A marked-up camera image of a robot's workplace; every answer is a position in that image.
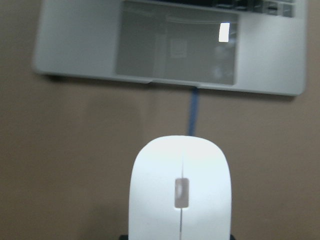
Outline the white computer mouse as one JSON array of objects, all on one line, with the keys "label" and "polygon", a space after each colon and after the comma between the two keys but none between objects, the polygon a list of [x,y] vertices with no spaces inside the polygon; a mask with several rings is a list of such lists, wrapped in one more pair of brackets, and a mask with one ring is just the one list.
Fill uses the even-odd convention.
[{"label": "white computer mouse", "polygon": [[129,188],[129,239],[228,240],[231,216],[229,165],[216,144],[163,136],[138,153]]}]

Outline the grey laptop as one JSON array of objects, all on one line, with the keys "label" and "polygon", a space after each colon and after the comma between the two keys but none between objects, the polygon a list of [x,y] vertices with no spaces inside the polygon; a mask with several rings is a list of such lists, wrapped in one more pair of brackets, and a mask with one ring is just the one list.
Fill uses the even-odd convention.
[{"label": "grey laptop", "polygon": [[44,0],[40,74],[300,95],[306,0]]}]

